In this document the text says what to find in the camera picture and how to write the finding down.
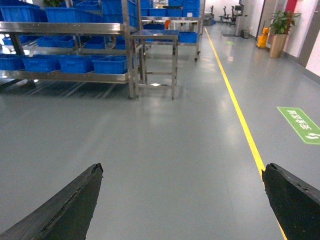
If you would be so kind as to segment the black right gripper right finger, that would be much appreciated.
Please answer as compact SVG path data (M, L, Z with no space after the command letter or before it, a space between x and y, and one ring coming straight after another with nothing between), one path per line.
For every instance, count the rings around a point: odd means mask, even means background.
M320 191L270 163L262 172L269 204L288 240L320 238Z

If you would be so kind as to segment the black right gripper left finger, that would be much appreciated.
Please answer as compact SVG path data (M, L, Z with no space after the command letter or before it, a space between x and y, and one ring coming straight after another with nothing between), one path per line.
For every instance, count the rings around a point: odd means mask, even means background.
M88 167L39 208L0 234L2 240L85 240L97 205L103 168Z

